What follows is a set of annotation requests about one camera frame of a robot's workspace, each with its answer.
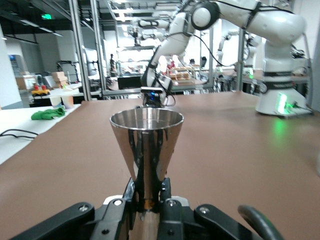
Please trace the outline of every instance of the workbench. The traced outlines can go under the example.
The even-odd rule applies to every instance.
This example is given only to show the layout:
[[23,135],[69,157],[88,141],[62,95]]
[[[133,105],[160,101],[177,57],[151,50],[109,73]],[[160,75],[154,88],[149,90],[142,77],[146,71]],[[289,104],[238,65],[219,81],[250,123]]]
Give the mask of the workbench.
[[[184,123],[167,176],[191,208],[212,204],[248,225],[241,204],[264,213],[286,240],[320,239],[320,114],[280,119],[243,92],[178,95]],[[130,178],[109,118],[141,99],[83,102],[0,165],[0,238],[78,202],[100,207]]]
[[[31,116],[34,113],[53,109],[52,106],[2,110],[0,111],[0,134],[10,129],[19,129],[36,134],[42,134],[72,113],[79,106],[80,104],[75,104],[73,108],[65,110],[64,116],[52,120],[31,120]],[[35,134],[19,131],[9,131],[6,134],[35,137]],[[0,137],[0,164],[26,147],[29,143],[31,143],[31,141],[32,140],[30,138],[15,138],[13,136]]]

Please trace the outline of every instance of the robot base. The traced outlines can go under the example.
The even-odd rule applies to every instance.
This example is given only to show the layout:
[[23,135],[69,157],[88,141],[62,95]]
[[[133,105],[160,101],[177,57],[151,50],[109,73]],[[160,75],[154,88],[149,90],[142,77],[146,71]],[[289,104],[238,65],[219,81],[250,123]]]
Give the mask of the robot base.
[[313,113],[307,107],[305,97],[293,88],[268,90],[262,93],[255,110],[261,114],[284,118]]

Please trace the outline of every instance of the white table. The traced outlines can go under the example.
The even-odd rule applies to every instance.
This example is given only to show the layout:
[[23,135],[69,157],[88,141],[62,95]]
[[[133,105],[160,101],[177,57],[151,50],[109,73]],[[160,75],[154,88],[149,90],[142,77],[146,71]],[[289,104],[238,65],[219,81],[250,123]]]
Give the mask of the white table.
[[[52,120],[31,120],[32,114],[38,111],[45,111],[52,109],[52,106],[32,107],[32,108],[19,108],[8,109],[0,111],[0,134],[9,129],[19,129],[42,134],[52,128],[56,123],[60,122],[80,104],[75,104],[72,109],[66,109],[65,115]],[[15,134],[17,136],[30,136],[36,137],[34,134],[26,132],[10,131],[6,134]],[[12,157],[15,153],[19,152],[29,143],[32,139],[20,137],[15,138],[13,136],[0,137],[0,164],[4,163],[7,159]]]
[[[47,96],[35,96],[34,99],[48,99],[52,96],[74,96],[74,97],[80,97],[83,96],[83,92],[79,92],[79,88],[82,86],[82,83],[75,83],[67,85],[66,88],[55,88],[53,90],[50,90],[50,95]],[[90,92],[91,95],[99,95],[101,91],[92,91]]]

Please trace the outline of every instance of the robotic arm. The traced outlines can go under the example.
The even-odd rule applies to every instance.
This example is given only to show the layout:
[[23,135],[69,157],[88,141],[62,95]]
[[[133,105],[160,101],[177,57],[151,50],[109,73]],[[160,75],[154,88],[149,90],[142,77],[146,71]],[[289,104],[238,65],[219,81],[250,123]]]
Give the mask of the robotic arm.
[[222,58],[224,56],[224,52],[222,51],[222,49],[224,48],[225,45],[225,41],[229,41],[231,39],[232,36],[237,36],[239,35],[239,31],[237,30],[230,30],[226,35],[224,35],[221,38],[220,44],[219,44],[219,48],[218,48],[218,52],[217,52],[217,56],[218,56],[218,62],[222,63]]
[[306,99],[293,89],[291,80],[291,44],[303,34],[306,22],[299,15],[266,6],[256,0],[201,2],[192,10],[191,17],[186,13],[177,14],[169,29],[171,36],[155,51],[142,77],[142,85],[161,86],[169,91],[171,81],[162,78],[164,81],[160,84],[155,72],[159,57],[179,55],[188,44],[189,33],[193,33],[194,29],[208,29],[218,19],[225,19],[266,39],[263,84],[260,86],[262,94],[256,110],[262,114],[282,117],[311,113],[306,106]]
[[160,87],[164,89],[165,92],[160,95],[160,100],[162,103],[165,101],[166,96],[170,93],[173,84],[171,78],[156,73],[156,67],[158,65],[159,58],[161,56],[181,55],[185,51],[189,42],[189,38],[195,31],[190,22],[191,15],[189,13],[181,12],[176,15],[170,25],[168,37],[156,48],[141,78],[143,86],[156,88]]

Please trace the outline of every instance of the table surface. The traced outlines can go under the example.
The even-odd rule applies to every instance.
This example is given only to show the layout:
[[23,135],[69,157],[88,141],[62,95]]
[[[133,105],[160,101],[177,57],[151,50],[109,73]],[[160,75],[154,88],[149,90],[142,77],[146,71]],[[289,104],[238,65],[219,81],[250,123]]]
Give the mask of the table surface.
[[[75,104],[73,108],[67,109],[65,116],[52,120],[31,120],[32,114],[38,111],[45,111],[52,109],[51,106],[32,107],[32,108],[19,108],[8,109],[0,111],[0,133],[9,129],[20,129],[25,131],[42,134],[48,131],[56,123],[60,122],[63,118],[77,109],[80,104]],[[24,132],[11,131],[8,134],[17,134],[19,136],[35,137],[34,134]],[[27,146],[32,139],[27,138],[14,138],[13,136],[0,137],[0,164],[13,156],[15,153]]]
[[[255,111],[242,92],[178,95],[184,115],[167,176],[192,208],[215,205],[237,221],[254,206],[287,240],[320,239],[320,114],[284,120]],[[84,102],[0,165],[0,238],[77,202],[101,206],[130,174],[109,118],[140,99]]]

